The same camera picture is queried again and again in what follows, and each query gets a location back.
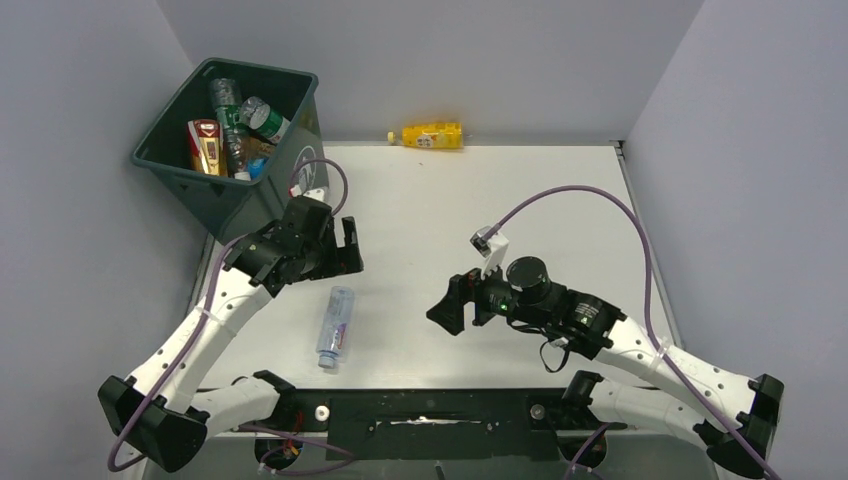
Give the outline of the purple label Ganten bottle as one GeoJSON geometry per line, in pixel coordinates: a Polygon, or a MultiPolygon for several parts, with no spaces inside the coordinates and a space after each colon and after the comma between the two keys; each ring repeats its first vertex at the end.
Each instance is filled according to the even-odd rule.
{"type": "Polygon", "coordinates": [[[316,344],[317,365],[326,370],[336,369],[345,348],[347,329],[353,317],[355,293],[349,287],[334,286],[323,316],[316,344]]]}

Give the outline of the dark green plastic bin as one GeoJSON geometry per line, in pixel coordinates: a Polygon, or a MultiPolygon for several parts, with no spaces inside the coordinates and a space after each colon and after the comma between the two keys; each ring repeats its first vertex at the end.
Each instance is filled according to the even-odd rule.
{"type": "Polygon", "coordinates": [[[131,155],[181,202],[219,243],[258,230],[282,216],[291,182],[303,190],[330,188],[317,114],[316,74],[244,61],[208,58],[184,80],[131,155]],[[291,121],[260,175],[251,181],[214,177],[191,165],[187,124],[213,115],[210,83],[234,80],[291,121]]]}

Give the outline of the green cap water bottle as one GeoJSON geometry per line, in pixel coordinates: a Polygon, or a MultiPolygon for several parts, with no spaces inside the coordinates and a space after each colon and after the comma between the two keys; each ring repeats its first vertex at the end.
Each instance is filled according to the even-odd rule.
{"type": "Polygon", "coordinates": [[[291,122],[257,96],[247,98],[241,105],[240,119],[253,132],[273,145],[278,145],[291,122]]]}

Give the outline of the red gold tea bottle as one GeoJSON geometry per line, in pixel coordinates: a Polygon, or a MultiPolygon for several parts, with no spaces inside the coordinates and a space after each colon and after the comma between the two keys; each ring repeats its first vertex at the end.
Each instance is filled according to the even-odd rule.
{"type": "Polygon", "coordinates": [[[206,175],[227,177],[227,161],[221,126],[212,119],[195,119],[186,124],[192,169],[206,175]]]}

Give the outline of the clear bottle green label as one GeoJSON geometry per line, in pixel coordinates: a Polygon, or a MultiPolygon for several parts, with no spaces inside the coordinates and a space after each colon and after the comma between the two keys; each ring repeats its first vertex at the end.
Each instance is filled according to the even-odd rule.
{"type": "Polygon", "coordinates": [[[209,94],[220,124],[229,174],[237,180],[250,180],[249,133],[240,117],[243,104],[237,82],[231,78],[215,78],[209,82],[209,94]]]}

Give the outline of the clear bottle blue label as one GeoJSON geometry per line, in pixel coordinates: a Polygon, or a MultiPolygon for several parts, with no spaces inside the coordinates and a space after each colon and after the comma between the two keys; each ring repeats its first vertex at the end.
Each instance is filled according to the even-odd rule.
{"type": "Polygon", "coordinates": [[[264,170],[268,161],[267,157],[253,158],[240,164],[233,173],[233,178],[241,181],[252,181],[257,179],[264,170]]]}

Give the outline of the orange drink bottle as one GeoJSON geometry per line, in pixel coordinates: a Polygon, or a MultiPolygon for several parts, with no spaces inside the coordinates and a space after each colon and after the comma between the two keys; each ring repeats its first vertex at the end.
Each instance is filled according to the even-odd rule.
{"type": "Polygon", "coordinates": [[[249,151],[251,159],[270,158],[273,155],[275,149],[276,146],[271,143],[262,141],[254,137],[249,138],[249,151]]]}

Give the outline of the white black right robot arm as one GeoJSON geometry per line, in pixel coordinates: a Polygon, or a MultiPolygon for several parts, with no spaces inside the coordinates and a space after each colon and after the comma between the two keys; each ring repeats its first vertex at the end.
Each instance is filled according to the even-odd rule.
{"type": "Polygon", "coordinates": [[[579,355],[642,381],[630,386],[577,371],[562,397],[564,417],[572,425],[648,429],[704,450],[738,476],[772,478],[766,464],[784,392],[778,379],[735,374],[651,337],[620,308],[553,282],[536,257],[519,258],[507,269],[475,268],[453,276],[426,316],[458,335],[465,327],[466,305],[474,308],[476,326],[502,317],[544,336],[567,356],[579,355]]]}

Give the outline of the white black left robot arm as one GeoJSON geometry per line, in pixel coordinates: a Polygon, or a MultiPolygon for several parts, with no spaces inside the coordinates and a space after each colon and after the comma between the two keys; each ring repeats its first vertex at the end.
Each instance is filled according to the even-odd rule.
{"type": "Polygon", "coordinates": [[[129,375],[110,376],[98,389],[116,436],[108,469],[133,466],[117,461],[128,444],[173,473],[208,439],[272,417],[293,387],[267,370],[208,392],[200,385],[240,330],[284,287],[363,268],[355,219],[336,218],[330,205],[307,195],[291,199],[280,219],[227,244],[206,294],[164,344],[129,375]]]}

